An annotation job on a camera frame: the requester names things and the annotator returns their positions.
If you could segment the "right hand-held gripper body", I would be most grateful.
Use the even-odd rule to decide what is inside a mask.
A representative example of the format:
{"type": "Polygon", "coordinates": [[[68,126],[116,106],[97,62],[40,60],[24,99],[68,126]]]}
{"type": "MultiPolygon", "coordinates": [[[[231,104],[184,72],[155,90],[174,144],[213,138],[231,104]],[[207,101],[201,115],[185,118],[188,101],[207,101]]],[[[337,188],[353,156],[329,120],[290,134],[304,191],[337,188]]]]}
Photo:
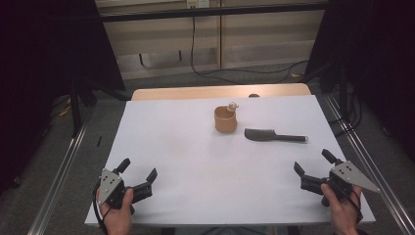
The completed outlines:
{"type": "Polygon", "coordinates": [[[329,176],[324,179],[324,183],[334,191],[338,200],[349,199],[354,186],[376,193],[380,192],[380,188],[352,162],[336,160],[333,161],[333,164],[334,166],[330,169],[329,176]]]}

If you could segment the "person's right hand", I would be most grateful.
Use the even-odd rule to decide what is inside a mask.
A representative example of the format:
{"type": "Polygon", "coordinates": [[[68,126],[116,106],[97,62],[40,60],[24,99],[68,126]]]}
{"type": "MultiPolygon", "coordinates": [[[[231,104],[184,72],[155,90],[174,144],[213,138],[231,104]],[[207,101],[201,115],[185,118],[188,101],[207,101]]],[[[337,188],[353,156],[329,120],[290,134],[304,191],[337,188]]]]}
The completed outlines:
{"type": "Polygon", "coordinates": [[[339,201],[327,184],[322,184],[321,190],[330,204],[331,225],[334,233],[336,235],[358,235],[358,212],[354,206],[348,200],[339,201]]]}

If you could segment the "person's left hand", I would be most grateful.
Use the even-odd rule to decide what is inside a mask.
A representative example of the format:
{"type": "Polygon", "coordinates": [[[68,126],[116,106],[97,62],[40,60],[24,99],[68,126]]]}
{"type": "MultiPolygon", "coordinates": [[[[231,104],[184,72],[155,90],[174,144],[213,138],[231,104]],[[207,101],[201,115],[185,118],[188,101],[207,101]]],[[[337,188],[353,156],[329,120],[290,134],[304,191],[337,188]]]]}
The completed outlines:
{"type": "Polygon", "coordinates": [[[132,200],[133,190],[128,189],[123,196],[119,210],[112,209],[107,203],[100,206],[100,213],[103,216],[108,235],[130,235],[132,228],[130,206],[132,200]]]}

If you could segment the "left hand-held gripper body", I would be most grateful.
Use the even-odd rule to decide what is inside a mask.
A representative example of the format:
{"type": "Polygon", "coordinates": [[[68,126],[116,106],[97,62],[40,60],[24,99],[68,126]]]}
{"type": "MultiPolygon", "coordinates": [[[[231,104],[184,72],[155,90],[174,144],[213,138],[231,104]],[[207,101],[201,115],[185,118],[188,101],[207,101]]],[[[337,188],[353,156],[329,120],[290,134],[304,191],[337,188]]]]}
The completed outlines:
{"type": "Polygon", "coordinates": [[[120,174],[122,171],[114,169],[109,171],[103,169],[100,177],[100,192],[98,194],[98,205],[108,204],[111,208],[119,210],[122,207],[122,201],[127,187],[120,174]]]}

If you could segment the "office desk with dark edge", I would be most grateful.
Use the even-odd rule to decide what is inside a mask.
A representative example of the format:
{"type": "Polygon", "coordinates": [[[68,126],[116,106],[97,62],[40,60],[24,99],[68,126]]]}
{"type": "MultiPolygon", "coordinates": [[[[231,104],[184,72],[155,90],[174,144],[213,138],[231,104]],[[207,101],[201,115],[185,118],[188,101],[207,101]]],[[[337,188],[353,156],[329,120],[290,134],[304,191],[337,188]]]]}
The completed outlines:
{"type": "Polygon", "coordinates": [[[328,1],[292,4],[273,4],[273,5],[254,5],[238,7],[214,7],[203,9],[183,9],[165,10],[154,12],[133,12],[133,13],[113,13],[100,14],[96,17],[97,21],[103,23],[164,20],[196,17],[216,17],[249,14],[285,13],[285,12],[304,12],[325,10],[330,3],[328,1]]]}

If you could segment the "white wall power outlet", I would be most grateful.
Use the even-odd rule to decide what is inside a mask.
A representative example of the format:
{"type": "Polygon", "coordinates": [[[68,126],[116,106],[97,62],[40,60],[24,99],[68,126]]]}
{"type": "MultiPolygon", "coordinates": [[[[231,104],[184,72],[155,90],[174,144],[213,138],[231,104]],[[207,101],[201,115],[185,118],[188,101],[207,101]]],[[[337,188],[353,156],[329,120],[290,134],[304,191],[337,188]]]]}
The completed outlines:
{"type": "Polygon", "coordinates": [[[189,9],[210,7],[209,0],[186,0],[186,3],[189,9]]]}

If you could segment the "brown cup with bear figure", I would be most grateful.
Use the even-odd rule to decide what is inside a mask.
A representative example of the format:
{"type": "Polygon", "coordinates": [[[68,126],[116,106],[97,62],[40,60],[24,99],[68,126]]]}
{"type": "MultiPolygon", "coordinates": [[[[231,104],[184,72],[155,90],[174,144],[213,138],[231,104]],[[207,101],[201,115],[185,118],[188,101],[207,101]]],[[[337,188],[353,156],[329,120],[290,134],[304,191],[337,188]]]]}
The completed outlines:
{"type": "Polygon", "coordinates": [[[236,110],[239,105],[230,102],[227,106],[219,106],[214,110],[215,129],[222,133],[232,133],[236,130],[238,122],[236,110]]]}

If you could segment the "metal floor rail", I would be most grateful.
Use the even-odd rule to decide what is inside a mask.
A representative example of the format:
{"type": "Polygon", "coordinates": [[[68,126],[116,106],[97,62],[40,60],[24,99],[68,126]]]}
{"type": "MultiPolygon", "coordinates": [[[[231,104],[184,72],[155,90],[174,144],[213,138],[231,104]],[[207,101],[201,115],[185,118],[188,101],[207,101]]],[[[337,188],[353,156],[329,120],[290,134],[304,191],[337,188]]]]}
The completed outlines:
{"type": "Polygon", "coordinates": [[[64,184],[69,175],[69,171],[79,150],[80,144],[83,140],[86,124],[82,124],[76,134],[71,138],[69,148],[66,151],[65,157],[60,165],[60,168],[53,180],[53,183],[43,201],[34,221],[32,222],[26,235],[44,235],[48,226],[51,215],[58,203],[59,197],[64,188],[64,184]]]}
{"type": "Polygon", "coordinates": [[[333,115],[339,119],[342,133],[346,136],[348,142],[352,146],[355,154],[358,156],[369,177],[380,188],[380,195],[402,234],[415,235],[415,223],[410,218],[406,208],[394,193],[390,184],[386,181],[386,178],[382,175],[372,156],[365,148],[358,134],[355,132],[355,129],[344,120],[344,117],[341,115],[340,105],[338,102],[333,96],[328,96],[325,98],[325,100],[330,107],[333,115]]]}

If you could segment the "black metal stand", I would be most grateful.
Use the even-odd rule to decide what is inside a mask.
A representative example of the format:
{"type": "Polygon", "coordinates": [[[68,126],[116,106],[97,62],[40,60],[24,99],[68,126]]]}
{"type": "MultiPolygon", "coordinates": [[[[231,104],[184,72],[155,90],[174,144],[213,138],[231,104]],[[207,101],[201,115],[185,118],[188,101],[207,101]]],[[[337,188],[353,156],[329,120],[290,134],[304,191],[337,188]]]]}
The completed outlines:
{"type": "Polygon", "coordinates": [[[347,79],[346,79],[346,67],[341,65],[341,78],[340,78],[340,111],[343,117],[347,115],[347,79]]]}
{"type": "Polygon", "coordinates": [[[74,78],[71,81],[69,97],[73,122],[72,136],[75,137],[82,127],[79,101],[82,101],[86,107],[93,107],[97,103],[97,98],[93,94],[92,81],[87,78],[74,78]]]}

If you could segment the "black curtain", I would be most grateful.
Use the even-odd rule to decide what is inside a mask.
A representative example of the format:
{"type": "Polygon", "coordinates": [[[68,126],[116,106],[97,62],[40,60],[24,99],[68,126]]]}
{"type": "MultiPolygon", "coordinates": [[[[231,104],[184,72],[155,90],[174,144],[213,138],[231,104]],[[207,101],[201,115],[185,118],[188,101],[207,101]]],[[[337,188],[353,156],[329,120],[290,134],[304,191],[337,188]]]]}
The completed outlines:
{"type": "Polygon", "coordinates": [[[305,75],[344,75],[415,162],[415,0],[328,0],[305,75]]]}
{"type": "Polygon", "coordinates": [[[0,195],[13,187],[53,101],[124,83],[96,0],[0,0],[0,195]]]}

